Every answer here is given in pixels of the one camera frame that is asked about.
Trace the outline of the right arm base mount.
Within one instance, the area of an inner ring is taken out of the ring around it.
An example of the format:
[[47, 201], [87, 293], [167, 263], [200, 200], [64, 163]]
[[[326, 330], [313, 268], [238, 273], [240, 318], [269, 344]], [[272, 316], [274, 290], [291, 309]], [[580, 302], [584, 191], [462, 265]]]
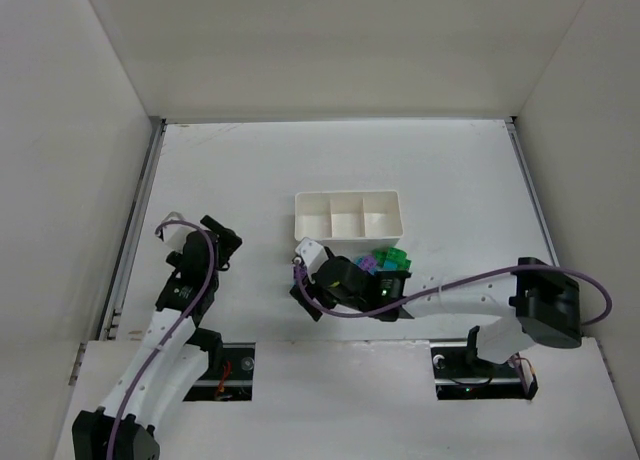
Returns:
[[461, 342], [430, 345], [435, 393], [441, 401], [525, 400], [539, 390], [535, 369], [519, 353], [501, 364], [467, 355]]

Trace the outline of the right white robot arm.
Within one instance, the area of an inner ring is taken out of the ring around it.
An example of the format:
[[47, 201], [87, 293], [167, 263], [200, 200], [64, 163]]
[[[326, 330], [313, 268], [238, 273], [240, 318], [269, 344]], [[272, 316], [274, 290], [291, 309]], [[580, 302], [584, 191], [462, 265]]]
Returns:
[[429, 278], [407, 293], [408, 271], [370, 273], [343, 256], [326, 253], [293, 260], [290, 294], [309, 315], [381, 322], [437, 315], [478, 315], [491, 323], [467, 335], [471, 358], [502, 364], [534, 345], [575, 349], [582, 344], [580, 287], [575, 274], [522, 258], [511, 267], [455, 280]]

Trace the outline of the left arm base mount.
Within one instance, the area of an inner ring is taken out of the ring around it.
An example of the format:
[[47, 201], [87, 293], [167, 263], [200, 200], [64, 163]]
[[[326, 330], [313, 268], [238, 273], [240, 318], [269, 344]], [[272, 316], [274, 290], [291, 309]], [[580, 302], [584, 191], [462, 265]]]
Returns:
[[252, 400], [255, 344], [227, 343], [221, 360], [195, 382], [185, 402], [247, 402]]

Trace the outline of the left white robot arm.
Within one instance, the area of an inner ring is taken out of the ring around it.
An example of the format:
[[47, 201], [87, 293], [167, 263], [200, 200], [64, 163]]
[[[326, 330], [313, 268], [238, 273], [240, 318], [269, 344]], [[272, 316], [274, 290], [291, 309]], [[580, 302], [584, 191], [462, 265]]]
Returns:
[[155, 231], [183, 233], [166, 262], [172, 267], [136, 354], [109, 394], [72, 425], [77, 459], [157, 459], [167, 416], [195, 382], [221, 365], [219, 333], [201, 322], [215, 301], [219, 275], [242, 244], [234, 230], [210, 216], [193, 224], [169, 215]]

